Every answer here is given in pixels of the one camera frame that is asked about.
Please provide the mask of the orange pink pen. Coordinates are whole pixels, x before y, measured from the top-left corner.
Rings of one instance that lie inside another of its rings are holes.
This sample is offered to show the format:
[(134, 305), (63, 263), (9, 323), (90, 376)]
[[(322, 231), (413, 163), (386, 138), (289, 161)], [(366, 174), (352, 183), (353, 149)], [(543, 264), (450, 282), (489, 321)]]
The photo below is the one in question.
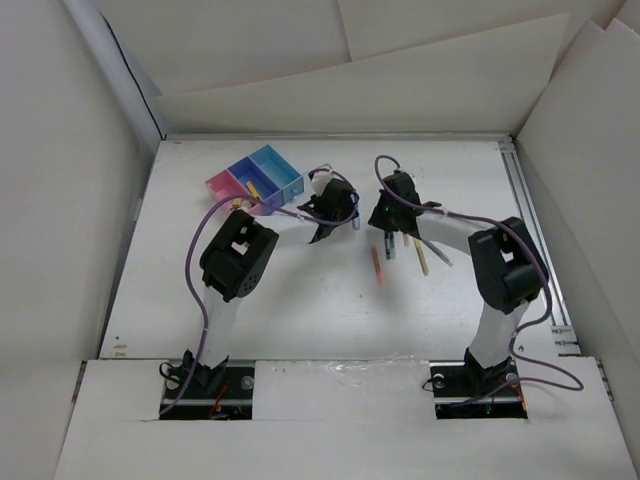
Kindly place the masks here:
[(371, 255), (372, 255), (372, 261), (373, 261), (373, 265), (374, 265), (374, 271), (375, 271), (375, 275), (376, 275), (376, 280), (378, 282), (379, 285), (383, 285), (384, 284), (384, 274), (382, 271), (382, 266), (380, 263), (380, 257), (379, 257), (379, 253), (378, 250), (375, 246), (371, 247)]

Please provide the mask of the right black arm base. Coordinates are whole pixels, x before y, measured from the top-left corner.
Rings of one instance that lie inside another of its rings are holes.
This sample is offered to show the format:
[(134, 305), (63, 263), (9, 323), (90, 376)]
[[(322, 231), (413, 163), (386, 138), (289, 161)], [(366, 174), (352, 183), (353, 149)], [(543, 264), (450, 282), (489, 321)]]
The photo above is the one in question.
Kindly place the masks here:
[(461, 361), (434, 361), (422, 389), (433, 395), (438, 420), (527, 419), (514, 360), (483, 369), (466, 351)]

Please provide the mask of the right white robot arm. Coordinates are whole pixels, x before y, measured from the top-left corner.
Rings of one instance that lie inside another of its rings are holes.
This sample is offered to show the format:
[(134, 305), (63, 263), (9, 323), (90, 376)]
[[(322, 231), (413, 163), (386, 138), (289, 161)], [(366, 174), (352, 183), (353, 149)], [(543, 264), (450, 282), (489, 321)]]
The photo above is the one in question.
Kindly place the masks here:
[(399, 169), (378, 179), (382, 189), (371, 226), (470, 256), (483, 308), (464, 353), (462, 381), (467, 397), (487, 394), (506, 377), (519, 323), (549, 279), (526, 225), (518, 217), (496, 221), (447, 212), (434, 202), (422, 204), (413, 179)]

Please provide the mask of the lilac pen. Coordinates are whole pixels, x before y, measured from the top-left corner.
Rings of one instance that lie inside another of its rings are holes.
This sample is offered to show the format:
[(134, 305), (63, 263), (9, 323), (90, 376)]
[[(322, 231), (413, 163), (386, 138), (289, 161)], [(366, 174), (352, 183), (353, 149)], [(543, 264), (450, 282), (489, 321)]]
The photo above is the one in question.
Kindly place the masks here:
[(437, 247), (433, 242), (423, 240), (424, 245), (433, 252), (442, 262), (444, 262), (448, 267), (452, 267), (454, 262), (446, 255), (439, 247)]

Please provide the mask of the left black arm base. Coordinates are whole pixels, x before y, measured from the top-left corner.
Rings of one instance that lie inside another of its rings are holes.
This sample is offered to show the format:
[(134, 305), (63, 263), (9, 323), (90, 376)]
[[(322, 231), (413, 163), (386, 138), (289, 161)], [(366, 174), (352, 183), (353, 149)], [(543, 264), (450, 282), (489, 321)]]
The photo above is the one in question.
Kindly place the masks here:
[(215, 368), (198, 364), (185, 392), (179, 396), (194, 360), (187, 350), (179, 363), (160, 364), (164, 390), (159, 419), (251, 420), (256, 363), (226, 359)]

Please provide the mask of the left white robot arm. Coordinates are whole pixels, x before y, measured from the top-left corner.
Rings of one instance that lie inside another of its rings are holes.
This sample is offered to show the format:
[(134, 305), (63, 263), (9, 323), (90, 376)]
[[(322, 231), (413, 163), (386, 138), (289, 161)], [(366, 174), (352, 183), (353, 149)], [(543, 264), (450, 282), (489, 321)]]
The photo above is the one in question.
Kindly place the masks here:
[(258, 286), (273, 252), (327, 238), (358, 216), (358, 195), (348, 181), (331, 177), (298, 210), (268, 216), (232, 212), (201, 254), (202, 294), (186, 276), (203, 329), (197, 350), (183, 356), (184, 383), (199, 395), (212, 396), (222, 387), (240, 302)]

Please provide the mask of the pink beige eraser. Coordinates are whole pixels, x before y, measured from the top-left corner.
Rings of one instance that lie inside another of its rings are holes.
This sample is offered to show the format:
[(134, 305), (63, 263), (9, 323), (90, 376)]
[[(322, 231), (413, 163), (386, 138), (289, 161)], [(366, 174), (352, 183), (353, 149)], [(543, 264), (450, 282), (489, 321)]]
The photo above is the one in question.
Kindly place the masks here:
[(232, 210), (244, 210), (248, 212), (253, 208), (254, 204), (247, 199), (236, 198), (231, 202)]

